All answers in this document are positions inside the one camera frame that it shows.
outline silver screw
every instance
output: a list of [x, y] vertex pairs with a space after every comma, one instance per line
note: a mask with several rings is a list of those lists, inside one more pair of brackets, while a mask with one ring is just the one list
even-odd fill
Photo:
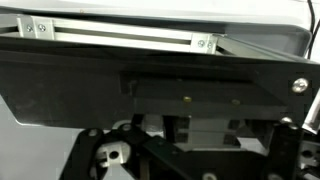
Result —
[[282, 118], [282, 119], [280, 120], [280, 122], [281, 122], [282, 124], [290, 124], [290, 123], [292, 123], [292, 119], [289, 118], [289, 117], [284, 117], [284, 118]]
[[44, 32], [46, 31], [46, 26], [44, 26], [43, 24], [39, 24], [38, 28], [40, 29], [40, 31]]
[[27, 25], [27, 31], [28, 32], [33, 32], [33, 28], [30, 25]]
[[268, 180], [283, 180], [278, 174], [271, 173], [268, 175]]
[[305, 90], [307, 90], [308, 85], [309, 85], [308, 80], [304, 78], [297, 79], [296, 81], [294, 81], [292, 85], [292, 91], [295, 93], [302, 93]]
[[209, 42], [209, 44], [208, 44], [208, 48], [209, 48], [209, 49], [211, 49], [211, 48], [212, 48], [212, 43], [211, 43], [211, 42]]
[[202, 176], [202, 180], [218, 180], [217, 176], [212, 173], [205, 173]]
[[131, 130], [131, 124], [125, 124], [122, 126], [122, 130], [124, 131], [130, 131]]
[[96, 129], [91, 129], [89, 132], [89, 136], [93, 137], [96, 136], [98, 134], [98, 131]]
[[200, 41], [198, 42], [198, 46], [199, 46], [199, 47], [203, 47], [205, 44], [206, 44], [206, 43], [205, 43], [203, 40], [200, 40]]
[[292, 130], [297, 130], [298, 129], [298, 126], [294, 125], [294, 124], [290, 124], [289, 125], [289, 128], [292, 129]]

